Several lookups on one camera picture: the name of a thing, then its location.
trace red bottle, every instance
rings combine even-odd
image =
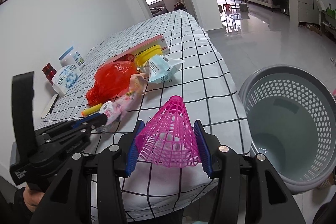
[[[52,82],[52,78],[56,74],[56,70],[52,67],[52,65],[50,65],[50,63],[48,63],[48,64],[46,64],[44,66],[44,68],[42,69],[42,71],[45,74],[45,76],[47,77],[47,79],[50,82],[50,84],[53,85],[54,83]]]

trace green bag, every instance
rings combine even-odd
[[[333,19],[335,19],[335,12],[336,12],[336,9],[332,10],[331,9],[331,3],[329,3],[329,6],[327,8],[327,15],[332,17]]]

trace gray plastic basket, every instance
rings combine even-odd
[[[293,194],[320,185],[336,165],[336,103],[313,75],[277,65],[256,71],[239,96],[252,136]]]

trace red chair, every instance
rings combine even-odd
[[[223,8],[225,7],[225,12],[232,12],[231,4],[223,4]]]

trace person's hand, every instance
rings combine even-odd
[[[38,204],[40,203],[44,193],[29,189],[28,185],[26,186],[23,192],[23,200],[25,205],[31,212],[35,212]]]

